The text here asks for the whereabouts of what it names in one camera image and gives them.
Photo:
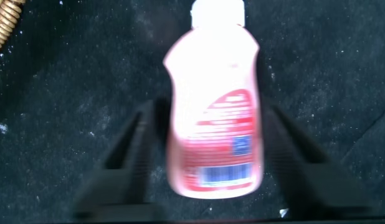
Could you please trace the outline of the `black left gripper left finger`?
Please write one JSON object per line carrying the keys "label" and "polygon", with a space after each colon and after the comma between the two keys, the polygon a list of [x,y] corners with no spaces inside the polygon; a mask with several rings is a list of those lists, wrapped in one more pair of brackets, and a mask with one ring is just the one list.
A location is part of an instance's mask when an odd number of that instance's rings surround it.
{"label": "black left gripper left finger", "polygon": [[153,151],[166,140],[170,102],[149,100],[132,113],[115,142],[76,194],[76,220],[164,220],[163,208],[145,202]]}

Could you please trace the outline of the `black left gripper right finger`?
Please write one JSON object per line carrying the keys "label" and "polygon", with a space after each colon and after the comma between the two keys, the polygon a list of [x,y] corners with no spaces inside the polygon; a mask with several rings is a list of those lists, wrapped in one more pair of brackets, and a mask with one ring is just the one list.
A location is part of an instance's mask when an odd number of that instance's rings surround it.
{"label": "black left gripper right finger", "polygon": [[265,157],[293,218],[370,217],[374,205],[348,174],[277,105],[261,102]]}

